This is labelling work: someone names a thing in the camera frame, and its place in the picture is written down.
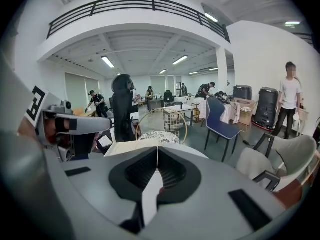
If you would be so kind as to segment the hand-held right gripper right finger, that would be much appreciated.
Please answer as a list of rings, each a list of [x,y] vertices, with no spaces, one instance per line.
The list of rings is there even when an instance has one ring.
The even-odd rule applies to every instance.
[[[260,240],[282,223],[282,203],[224,163],[160,146],[157,168],[164,191],[143,230],[145,239]]]

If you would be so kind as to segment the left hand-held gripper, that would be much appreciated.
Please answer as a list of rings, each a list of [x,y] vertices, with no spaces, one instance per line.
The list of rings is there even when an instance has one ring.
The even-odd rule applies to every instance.
[[[16,76],[4,55],[0,53],[0,131],[17,133],[21,124],[26,123],[31,135],[43,146],[46,119],[69,121],[66,134],[70,136],[70,147],[54,146],[52,150],[62,162],[75,156],[72,135],[96,134],[108,131],[112,126],[109,118],[75,116],[71,103],[60,100],[45,88],[34,86],[29,90]]]

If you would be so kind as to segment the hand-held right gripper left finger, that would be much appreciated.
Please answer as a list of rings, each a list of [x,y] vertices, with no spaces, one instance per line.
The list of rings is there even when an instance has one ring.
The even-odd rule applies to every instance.
[[[157,213],[158,149],[62,164],[80,195],[113,224],[138,234]]]

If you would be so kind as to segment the person's left hand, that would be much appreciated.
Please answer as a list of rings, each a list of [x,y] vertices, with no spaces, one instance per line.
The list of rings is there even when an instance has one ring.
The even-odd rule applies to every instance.
[[[70,143],[70,119],[48,118],[44,121],[44,133],[47,145],[45,149],[51,150],[54,146],[69,148]]]

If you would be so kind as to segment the white low cabinet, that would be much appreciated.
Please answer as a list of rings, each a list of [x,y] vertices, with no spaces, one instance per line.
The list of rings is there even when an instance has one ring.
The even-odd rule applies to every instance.
[[[110,147],[112,144],[112,140],[110,140],[110,138],[107,135],[103,135],[97,140],[97,146],[99,149],[106,149]]]

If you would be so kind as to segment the black office chair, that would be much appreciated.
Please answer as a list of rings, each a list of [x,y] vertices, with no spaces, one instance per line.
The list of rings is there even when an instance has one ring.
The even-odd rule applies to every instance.
[[[135,140],[133,126],[132,103],[134,84],[130,75],[118,75],[111,85],[113,91],[112,111],[114,119],[114,136],[117,143]]]

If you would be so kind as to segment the cream flat box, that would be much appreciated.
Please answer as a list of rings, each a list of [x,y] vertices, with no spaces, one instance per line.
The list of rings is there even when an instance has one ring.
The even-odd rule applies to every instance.
[[[142,148],[158,147],[159,141],[156,139],[136,140],[128,142],[116,142],[113,143],[104,157],[110,157],[114,155],[120,155],[127,152],[139,150]]]

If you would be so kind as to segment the floral seat cushion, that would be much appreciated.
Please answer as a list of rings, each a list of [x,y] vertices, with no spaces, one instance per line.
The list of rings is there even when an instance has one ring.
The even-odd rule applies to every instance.
[[[139,140],[149,140],[149,139],[156,139],[160,143],[175,143],[179,144],[180,139],[178,136],[171,132],[166,132],[166,131],[148,131],[144,133],[143,135],[140,136]]]

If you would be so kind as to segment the blue padded chair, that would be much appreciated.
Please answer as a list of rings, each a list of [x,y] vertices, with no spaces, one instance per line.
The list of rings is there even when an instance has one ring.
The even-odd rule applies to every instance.
[[[231,154],[235,152],[236,145],[238,142],[238,137],[240,135],[240,129],[233,124],[225,123],[221,121],[221,116],[225,112],[225,106],[216,98],[208,97],[206,99],[206,128],[207,128],[207,137],[204,146],[204,150],[207,149],[210,134],[214,133],[217,135],[217,141],[220,138],[226,140],[226,146],[224,149],[224,154],[221,162],[225,161],[227,151],[230,145],[231,140],[234,140],[233,148]]]

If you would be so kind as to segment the brown seat wooden chair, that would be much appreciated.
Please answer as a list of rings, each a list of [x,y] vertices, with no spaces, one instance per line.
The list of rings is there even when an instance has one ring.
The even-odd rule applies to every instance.
[[[304,173],[305,178],[301,182],[295,179],[282,190],[273,192],[273,195],[283,204],[286,210],[297,205],[303,199],[303,194],[306,192],[304,187],[311,188],[313,186],[319,168],[320,153],[316,151],[314,158],[311,160],[311,165],[307,167]]]

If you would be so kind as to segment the black swivel chair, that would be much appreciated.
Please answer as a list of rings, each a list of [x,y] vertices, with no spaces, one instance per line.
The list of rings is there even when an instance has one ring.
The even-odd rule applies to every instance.
[[[173,93],[170,90],[166,90],[163,95],[163,101],[165,104],[172,104],[175,100]]]

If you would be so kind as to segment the pink cloth table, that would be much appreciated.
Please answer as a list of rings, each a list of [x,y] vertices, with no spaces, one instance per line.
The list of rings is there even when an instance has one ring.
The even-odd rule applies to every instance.
[[[198,105],[199,110],[199,118],[206,119],[207,118],[207,105],[206,101],[202,100]],[[237,124],[240,120],[240,104],[238,102],[231,102],[230,104],[226,104],[225,110],[220,117],[220,120],[224,123],[230,123],[233,121],[233,124]]]

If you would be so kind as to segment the wooden trolley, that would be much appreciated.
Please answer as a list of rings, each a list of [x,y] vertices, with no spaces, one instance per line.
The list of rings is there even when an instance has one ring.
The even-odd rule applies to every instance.
[[[192,103],[191,106],[193,107],[193,116],[192,120],[195,123],[198,123],[200,121],[200,110],[199,110],[199,103]]]

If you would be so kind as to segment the white desk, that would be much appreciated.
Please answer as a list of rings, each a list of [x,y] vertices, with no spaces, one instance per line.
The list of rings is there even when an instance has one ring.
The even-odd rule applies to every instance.
[[[172,113],[173,111],[180,113],[186,120],[189,126],[194,125],[193,116],[195,114],[196,108],[187,104],[178,104],[173,106],[164,107],[167,112]]]

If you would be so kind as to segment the tall black bin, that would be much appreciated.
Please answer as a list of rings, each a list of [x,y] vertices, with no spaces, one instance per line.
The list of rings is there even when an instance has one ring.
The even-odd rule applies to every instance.
[[[270,131],[273,130],[276,118],[278,91],[263,87],[259,91],[259,99],[253,122]]]

